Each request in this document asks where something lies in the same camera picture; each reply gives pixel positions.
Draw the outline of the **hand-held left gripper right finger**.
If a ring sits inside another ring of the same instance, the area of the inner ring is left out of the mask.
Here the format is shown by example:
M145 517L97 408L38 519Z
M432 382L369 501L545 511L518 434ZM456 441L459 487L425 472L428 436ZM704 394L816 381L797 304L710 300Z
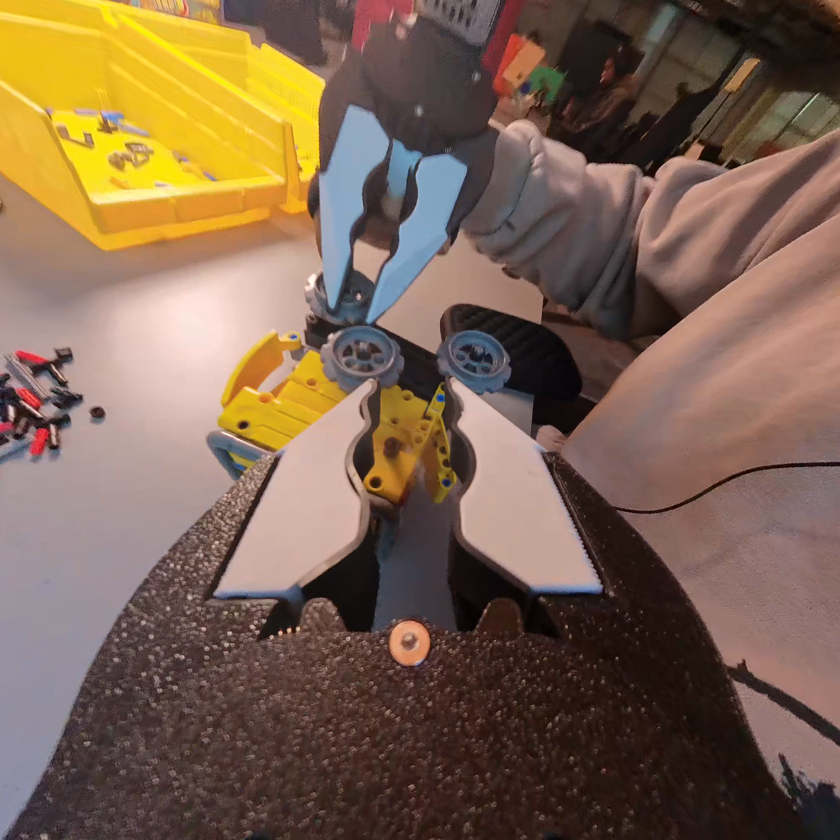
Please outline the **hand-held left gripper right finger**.
M446 385L461 545L525 595L601 595L544 448L467 385Z

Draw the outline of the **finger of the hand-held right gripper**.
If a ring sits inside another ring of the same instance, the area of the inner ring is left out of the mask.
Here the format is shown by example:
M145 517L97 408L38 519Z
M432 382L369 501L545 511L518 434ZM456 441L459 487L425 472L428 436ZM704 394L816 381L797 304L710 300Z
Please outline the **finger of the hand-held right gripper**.
M372 112L349 105L327 168L319 174L322 279L337 310L354 266L354 243L368 214L369 181L387 182L393 141Z
M395 251L375 282L367 324L377 322L399 301L448 241L448 223L466 174L467 166L454 156L424 156L417 163L416 201L400 223Z

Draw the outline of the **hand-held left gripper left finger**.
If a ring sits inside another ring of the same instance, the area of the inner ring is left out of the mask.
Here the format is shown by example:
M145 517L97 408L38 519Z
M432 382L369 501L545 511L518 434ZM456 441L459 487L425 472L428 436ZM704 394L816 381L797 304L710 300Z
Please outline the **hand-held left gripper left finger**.
M274 457L215 599L298 599L361 546L371 503L354 457L372 441L379 402L379 383L364 381Z

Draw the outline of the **yellow toy brick vehicle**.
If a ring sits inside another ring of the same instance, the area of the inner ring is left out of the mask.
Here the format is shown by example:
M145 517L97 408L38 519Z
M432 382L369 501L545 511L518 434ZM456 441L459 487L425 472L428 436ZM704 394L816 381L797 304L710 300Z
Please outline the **yellow toy brick vehicle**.
M341 329L308 316L303 332L269 332L238 363L221 398L218 430L207 437L231 477L280 451L348 395L326 378L319 357L330 334ZM364 488L381 509L398 509L423 472L428 495L441 503L457 481L445 425L446 377L435 353L380 330L400 346L405 367L398 383L381 387Z

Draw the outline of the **person's right forearm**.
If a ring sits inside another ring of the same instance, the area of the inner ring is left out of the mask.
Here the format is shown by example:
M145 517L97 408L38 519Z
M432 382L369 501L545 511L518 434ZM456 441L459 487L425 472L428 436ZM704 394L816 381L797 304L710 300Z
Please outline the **person's right forearm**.
M734 170L685 157L655 176L515 122L463 230L476 249L614 340L662 334L789 246L804 268L838 258L838 131Z

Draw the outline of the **person's right hand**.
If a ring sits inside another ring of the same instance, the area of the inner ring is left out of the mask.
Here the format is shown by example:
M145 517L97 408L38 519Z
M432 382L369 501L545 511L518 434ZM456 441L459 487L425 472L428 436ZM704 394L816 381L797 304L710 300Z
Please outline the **person's right hand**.
M360 241L389 253L397 241L400 223L383 213L368 213L356 227Z

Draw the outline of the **yellow plastic bin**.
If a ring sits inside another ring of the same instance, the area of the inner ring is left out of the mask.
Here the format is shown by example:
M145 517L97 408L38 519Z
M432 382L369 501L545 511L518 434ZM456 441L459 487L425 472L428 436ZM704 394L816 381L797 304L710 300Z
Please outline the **yellow plastic bin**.
M268 44L257 22L257 2L115 4L122 14L287 125L287 198L281 208L286 214L302 214L319 160L318 106L324 80Z
M111 2L2 2L2 175L104 250L282 211L287 125ZM47 109L121 111L217 181L89 193Z

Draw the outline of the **black textured pad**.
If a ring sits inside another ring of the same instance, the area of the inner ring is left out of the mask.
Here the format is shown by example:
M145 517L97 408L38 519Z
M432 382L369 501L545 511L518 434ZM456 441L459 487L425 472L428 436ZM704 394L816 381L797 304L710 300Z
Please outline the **black textured pad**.
M442 339L477 330L498 340L510 359L508 390L564 403L581 394L581 373L572 353L557 334L540 323L458 303L444 311L439 328Z

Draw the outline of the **beige printed sweatshirt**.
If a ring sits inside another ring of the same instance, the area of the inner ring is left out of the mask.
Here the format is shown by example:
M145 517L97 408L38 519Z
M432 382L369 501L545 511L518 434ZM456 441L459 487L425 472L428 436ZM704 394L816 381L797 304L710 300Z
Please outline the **beige printed sweatshirt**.
M838 460L838 258L789 246L668 331L565 449L615 507L661 508L754 466ZM838 838L838 468L746 476L655 516L624 513L675 573L727 665L773 774L813 838Z

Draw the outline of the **scattered small mixed brick parts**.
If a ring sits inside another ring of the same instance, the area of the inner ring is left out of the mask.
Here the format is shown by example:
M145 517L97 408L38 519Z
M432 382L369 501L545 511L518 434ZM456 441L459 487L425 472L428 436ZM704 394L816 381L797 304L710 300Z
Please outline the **scattered small mixed brick parts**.
M171 150L121 111L46 110L59 142L91 194L193 187L217 181L185 153Z

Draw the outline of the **pile of small brick pins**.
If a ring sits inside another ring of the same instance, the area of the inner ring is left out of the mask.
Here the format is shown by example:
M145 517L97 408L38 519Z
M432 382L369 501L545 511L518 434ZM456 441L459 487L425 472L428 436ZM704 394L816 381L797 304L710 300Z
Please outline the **pile of small brick pins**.
M84 403L66 368L75 360L69 346L44 356L26 350L2 355L1 458L58 459L71 413Z

